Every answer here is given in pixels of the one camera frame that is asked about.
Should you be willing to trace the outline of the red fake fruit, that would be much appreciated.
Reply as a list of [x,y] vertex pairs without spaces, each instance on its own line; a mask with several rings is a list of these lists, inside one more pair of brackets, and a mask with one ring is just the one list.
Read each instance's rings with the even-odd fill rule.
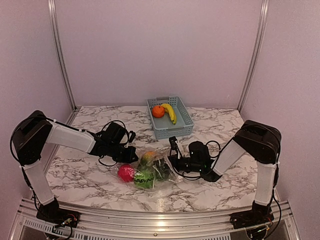
[[135,169],[130,164],[123,164],[117,171],[118,177],[125,183],[130,183],[134,180]]

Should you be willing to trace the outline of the small orange green fake fruit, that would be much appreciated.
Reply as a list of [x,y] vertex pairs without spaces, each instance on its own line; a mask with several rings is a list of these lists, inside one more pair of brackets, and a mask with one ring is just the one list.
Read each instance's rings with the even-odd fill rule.
[[150,166],[153,163],[155,156],[156,156],[155,151],[147,151],[141,157],[140,165],[141,166]]

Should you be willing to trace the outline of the clear zip top bag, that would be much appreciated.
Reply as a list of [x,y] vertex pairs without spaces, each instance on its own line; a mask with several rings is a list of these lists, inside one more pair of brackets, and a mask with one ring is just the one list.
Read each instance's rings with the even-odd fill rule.
[[116,167],[116,176],[124,184],[141,190],[156,191],[180,183],[167,153],[145,151],[138,161]]

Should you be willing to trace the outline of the yellow fake bananas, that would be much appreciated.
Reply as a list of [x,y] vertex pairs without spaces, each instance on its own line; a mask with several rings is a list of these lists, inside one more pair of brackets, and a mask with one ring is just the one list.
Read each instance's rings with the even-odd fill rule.
[[169,114],[172,124],[175,125],[177,123],[177,115],[173,107],[168,103],[163,103],[161,106],[164,107],[165,112]]

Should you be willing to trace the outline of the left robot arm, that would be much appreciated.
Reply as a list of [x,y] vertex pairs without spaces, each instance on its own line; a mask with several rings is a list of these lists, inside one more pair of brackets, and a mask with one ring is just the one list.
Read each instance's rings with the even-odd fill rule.
[[46,144],[75,149],[99,158],[110,157],[116,164],[131,164],[139,158],[131,146],[136,134],[128,131],[120,120],[107,123],[102,130],[91,132],[77,129],[48,118],[40,110],[34,111],[13,130],[9,148],[19,162],[28,186],[37,196],[44,215],[53,223],[63,219],[63,211],[53,202],[55,196],[41,169],[41,154]]

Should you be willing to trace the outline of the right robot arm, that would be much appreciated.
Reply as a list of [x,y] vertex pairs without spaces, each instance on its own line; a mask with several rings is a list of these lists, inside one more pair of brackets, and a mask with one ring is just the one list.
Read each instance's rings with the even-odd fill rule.
[[248,212],[247,219],[258,224],[267,216],[266,208],[272,202],[277,185],[281,141],[282,134],[277,128],[246,120],[216,156],[212,156],[208,144],[201,141],[190,143],[189,155],[185,156],[173,136],[169,138],[166,160],[182,178],[215,183],[244,155],[250,156],[257,164],[257,185],[254,208]]

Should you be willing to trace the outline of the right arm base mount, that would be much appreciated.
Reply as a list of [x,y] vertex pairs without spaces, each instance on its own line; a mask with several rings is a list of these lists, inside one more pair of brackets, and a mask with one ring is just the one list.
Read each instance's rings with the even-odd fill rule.
[[230,223],[234,229],[261,225],[273,220],[274,215],[270,205],[263,206],[255,202],[252,203],[252,209],[235,212],[230,215]]

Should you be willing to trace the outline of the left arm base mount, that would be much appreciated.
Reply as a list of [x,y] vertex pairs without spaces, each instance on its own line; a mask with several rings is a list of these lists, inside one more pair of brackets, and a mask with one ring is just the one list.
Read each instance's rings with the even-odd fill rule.
[[71,222],[68,224],[72,228],[76,228],[78,225],[80,213],[78,211],[69,210],[60,208],[59,204],[51,202],[47,205],[40,204],[36,218],[50,222],[56,225],[61,225],[64,221],[71,219]]

